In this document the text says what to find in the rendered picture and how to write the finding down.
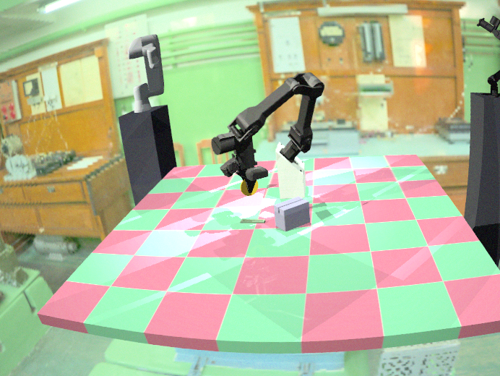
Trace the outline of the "gold coin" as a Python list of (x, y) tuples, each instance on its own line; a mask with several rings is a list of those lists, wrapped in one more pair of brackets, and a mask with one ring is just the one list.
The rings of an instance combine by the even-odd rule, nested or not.
[(241, 182), (241, 192), (246, 196), (253, 195), (258, 189), (258, 181), (256, 181), (252, 193), (248, 192), (245, 179)]

